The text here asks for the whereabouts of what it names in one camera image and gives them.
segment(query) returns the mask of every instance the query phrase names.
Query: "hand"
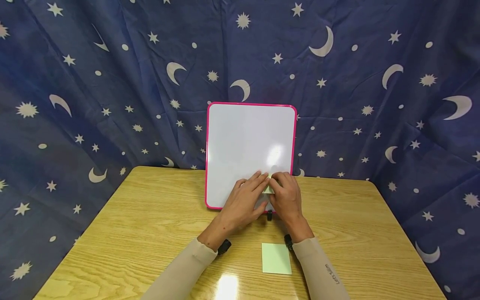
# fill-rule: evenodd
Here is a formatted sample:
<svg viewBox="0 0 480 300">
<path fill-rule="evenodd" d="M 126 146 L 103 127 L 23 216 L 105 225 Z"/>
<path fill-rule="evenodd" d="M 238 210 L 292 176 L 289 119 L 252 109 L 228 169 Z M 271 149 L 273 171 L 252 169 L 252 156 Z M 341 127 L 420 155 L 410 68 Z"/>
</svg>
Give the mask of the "hand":
<svg viewBox="0 0 480 300">
<path fill-rule="evenodd" d="M 269 185 L 275 194 L 270 195 L 270 203 L 284 221 L 292 241 L 298 243 L 313 238 L 312 229 L 301 211 L 300 187 L 295 177 L 288 172 L 278 172 L 272 175 L 272 179 Z"/>
</svg>

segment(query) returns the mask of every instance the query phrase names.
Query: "sticky note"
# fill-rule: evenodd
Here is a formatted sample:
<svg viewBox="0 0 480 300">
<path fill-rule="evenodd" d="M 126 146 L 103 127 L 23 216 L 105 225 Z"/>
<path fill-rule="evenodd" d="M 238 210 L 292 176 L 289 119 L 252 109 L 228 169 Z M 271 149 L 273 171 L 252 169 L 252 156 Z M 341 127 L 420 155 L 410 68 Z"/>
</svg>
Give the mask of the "sticky note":
<svg viewBox="0 0 480 300">
<path fill-rule="evenodd" d="M 271 179 L 272 178 L 272 174 L 268 174 L 268 177 Z M 275 192 L 272 190 L 272 188 L 270 187 L 270 184 L 267 185 L 267 187 L 264 189 L 264 191 L 262 192 L 264 194 L 275 194 Z"/>
<path fill-rule="evenodd" d="M 285 244 L 262 243 L 262 271 L 292 275 L 290 255 Z"/>
</svg>

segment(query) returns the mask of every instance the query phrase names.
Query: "white board surface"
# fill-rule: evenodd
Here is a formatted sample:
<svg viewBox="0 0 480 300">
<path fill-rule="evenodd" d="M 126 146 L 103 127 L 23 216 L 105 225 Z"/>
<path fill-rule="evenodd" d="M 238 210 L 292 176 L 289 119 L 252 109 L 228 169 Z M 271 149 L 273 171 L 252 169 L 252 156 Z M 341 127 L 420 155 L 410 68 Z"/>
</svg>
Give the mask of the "white board surface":
<svg viewBox="0 0 480 300">
<path fill-rule="evenodd" d="M 205 204 L 221 209 L 239 179 L 292 172 L 297 111 L 293 106 L 214 102 L 207 112 Z M 268 201 L 262 194 L 257 205 Z M 266 210 L 273 210 L 269 203 Z"/>
</svg>

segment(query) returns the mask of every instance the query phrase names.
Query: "long-sleeve shirt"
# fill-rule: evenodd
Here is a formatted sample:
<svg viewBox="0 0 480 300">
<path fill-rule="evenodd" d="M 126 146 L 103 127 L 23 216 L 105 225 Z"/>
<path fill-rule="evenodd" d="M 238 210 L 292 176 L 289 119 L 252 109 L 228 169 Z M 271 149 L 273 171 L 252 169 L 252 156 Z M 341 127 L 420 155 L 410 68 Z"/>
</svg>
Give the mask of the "long-sleeve shirt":
<svg viewBox="0 0 480 300">
<path fill-rule="evenodd" d="M 317 238 L 293 244 L 312 300 L 350 299 Z M 184 300 L 217 252 L 194 239 L 153 282 L 142 300 Z"/>
</svg>

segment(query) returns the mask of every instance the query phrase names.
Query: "star-patterned fabric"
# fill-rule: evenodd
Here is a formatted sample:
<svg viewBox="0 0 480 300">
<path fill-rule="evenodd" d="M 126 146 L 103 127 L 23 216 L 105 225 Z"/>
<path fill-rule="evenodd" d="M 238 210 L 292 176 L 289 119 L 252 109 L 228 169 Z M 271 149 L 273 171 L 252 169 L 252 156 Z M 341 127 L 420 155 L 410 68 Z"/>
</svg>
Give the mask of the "star-patterned fabric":
<svg viewBox="0 0 480 300">
<path fill-rule="evenodd" d="M 31 299 L 135 166 L 204 169 L 214 101 L 293 105 L 294 175 L 372 182 L 447 298 L 478 297 L 479 14 L 0 0 L 0 299 Z"/>
</svg>

